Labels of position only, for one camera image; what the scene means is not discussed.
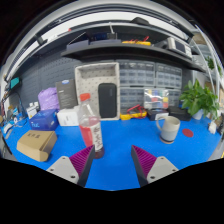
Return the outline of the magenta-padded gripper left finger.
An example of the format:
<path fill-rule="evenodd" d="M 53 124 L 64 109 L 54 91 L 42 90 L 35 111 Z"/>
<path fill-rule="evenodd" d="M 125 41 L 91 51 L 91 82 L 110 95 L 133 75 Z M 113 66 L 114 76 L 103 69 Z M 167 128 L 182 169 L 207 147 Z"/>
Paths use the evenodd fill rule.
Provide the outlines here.
<path fill-rule="evenodd" d="M 92 145 L 80 150 L 70 157 L 61 156 L 47 169 L 47 171 L 84 187 L 94 158 L 95 146 Z"/>

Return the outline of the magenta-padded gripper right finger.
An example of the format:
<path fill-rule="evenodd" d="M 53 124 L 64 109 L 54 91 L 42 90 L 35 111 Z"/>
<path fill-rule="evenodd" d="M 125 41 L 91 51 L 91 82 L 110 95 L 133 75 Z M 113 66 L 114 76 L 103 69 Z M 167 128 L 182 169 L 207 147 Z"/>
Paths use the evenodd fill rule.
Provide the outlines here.
<path fill-rule="evenodd" d="M 156 157 L 135 145 L 131 146 L 131 156 L 141 187 L 177 171 L 177 168 L 166 157 Z"/>

